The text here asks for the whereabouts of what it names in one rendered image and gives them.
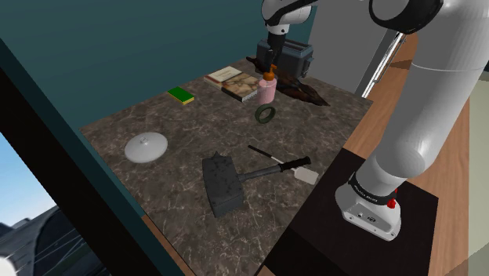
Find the pink bottle with orange pump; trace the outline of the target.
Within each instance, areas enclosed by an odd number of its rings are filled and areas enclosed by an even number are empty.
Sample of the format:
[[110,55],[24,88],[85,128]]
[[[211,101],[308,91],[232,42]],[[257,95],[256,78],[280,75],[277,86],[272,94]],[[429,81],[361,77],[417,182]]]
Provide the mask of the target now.
[[277,87],[277,79],[274,74],[276,65],[272,64],[270,69],[263,73],[258,83],[257,100],[260,105],[269,104],[273,101]]

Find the green and yellow sponge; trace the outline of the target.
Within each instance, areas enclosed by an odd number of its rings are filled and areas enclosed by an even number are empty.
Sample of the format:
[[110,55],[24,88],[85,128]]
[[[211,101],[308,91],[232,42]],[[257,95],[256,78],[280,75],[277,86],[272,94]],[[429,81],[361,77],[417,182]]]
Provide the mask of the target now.
[[175,100],[179,101],[182,105],[186,105],[194,100],[194,95],[179,86],[170,89],[168,94]]

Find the grey sledgehammer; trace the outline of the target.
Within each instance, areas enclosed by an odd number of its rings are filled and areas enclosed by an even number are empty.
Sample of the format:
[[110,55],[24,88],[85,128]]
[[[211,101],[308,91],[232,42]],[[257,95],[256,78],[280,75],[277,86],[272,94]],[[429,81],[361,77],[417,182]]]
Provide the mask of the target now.
[[285,170],[295,169],[310,163],[310,158],[306,156],[265,169],[238,174],[233,159],[216,151],[210,158],[202,160],[205,191],[214,217],[219,218],[243,204],[243,182],[261,176],[282,173]]

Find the book with cream cover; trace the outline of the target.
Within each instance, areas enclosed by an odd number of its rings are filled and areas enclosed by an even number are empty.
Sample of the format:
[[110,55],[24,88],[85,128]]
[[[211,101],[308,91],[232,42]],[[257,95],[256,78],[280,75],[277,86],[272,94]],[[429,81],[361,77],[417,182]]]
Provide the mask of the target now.
[[222,88],[222,84],[224,81],[229,80],[237,75],[241,74],[241,71],[228,66],[225,68],[222,68],[218,71],[215,71],[211,74],[207,74],[203,77],[203,80],[207,82],[209,85],[212,85],[216,87],[217,89]]

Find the grey toaster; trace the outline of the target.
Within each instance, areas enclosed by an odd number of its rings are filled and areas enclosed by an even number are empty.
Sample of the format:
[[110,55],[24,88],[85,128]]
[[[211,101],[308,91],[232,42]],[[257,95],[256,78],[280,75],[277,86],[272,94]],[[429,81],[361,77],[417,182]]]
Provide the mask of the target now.
[[[256,71],[262,70],[266,54],[270,50],[270,43],[267,38],[259,41],[256,50]],[[277,78],[284,74],[294,78],[305,78],[313,61],[313,46],[297,42],[286,38],[282,47],[282,52],[278,56],[276,63],[277,69],[274,71]]]

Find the black robot stand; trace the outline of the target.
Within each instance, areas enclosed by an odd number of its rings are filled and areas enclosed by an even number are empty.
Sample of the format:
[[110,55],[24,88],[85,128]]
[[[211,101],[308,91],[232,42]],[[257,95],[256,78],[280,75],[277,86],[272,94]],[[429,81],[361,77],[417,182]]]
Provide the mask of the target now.
[[342,149],[263,262],[275,276],[428,276],[438,198],[404,182],[400,233],[384,241],[347,222],[335,190],[364,159]]

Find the book with brown cover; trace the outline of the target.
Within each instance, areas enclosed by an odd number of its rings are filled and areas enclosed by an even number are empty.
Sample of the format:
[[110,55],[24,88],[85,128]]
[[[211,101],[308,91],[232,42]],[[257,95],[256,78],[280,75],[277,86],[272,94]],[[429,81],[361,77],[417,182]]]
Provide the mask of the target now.
[[245,102],[256,95],[259,80],[249,74],[240,73],[222,83],[221,90],[234,99]]

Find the white round lid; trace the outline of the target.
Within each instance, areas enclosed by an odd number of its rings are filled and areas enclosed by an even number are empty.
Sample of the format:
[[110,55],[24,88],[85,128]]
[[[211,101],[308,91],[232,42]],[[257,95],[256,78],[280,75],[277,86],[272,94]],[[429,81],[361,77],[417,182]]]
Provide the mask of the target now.
[[134,163],[148,163],[160,158],[168,148],[168,140],[160,133],[141,133],[125,145],[125,157]]

